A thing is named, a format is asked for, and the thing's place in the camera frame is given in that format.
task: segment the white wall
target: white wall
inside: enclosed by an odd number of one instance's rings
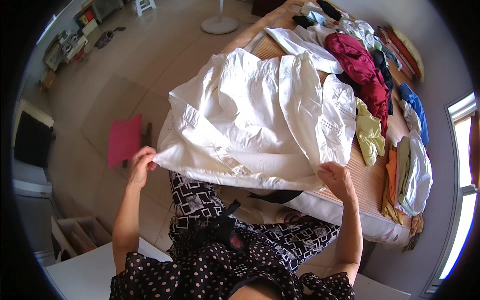
[[[427,118],[433,186],[425,208],[425,227],[416,248],[407,253],[377,245],[363,274],[418,298],[437,264],[452,214],[454,146],[444,105],[471,92],[473,85],[459,47],[436,9],[426,0],[330,0],[357,19],[400,28],[418,49],[425,82],[417,84]]]

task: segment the red garment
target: red garment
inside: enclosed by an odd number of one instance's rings
[[[384,78],[375,67],[370,53],[351,36],[332,33],[325,38],[325,49],[340,63],[345,73],[361,84],[360,98],[368,111],[380,119],[382,136],[386,137],[389,89]]]

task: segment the polka dot blouse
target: polka dot blouse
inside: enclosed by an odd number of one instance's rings
[[[212,242],[174,262],[159,262],[130,252],[125,266],[124,272],[112,278],[111,299],[223,300],[256,280],[263,280],[286,300],[355,299],[347,273],[322,279],[306,273],[298,278],[261,241],[250,244],[247,253]],[[312,294],[306,295],[303,285]]]

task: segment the red label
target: red label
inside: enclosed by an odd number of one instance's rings
[[[236,236],[233,236],[233,238],[230,240],[230,243],[236,248],[240,248],[243,245],[243,242],[237,239]]]

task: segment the white stool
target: white stool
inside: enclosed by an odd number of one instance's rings
[[[135,7],[137,8],[137,15],[140,17],[144,10],[150,7],[155,9],[156,5],[154,0],[135,0]]]

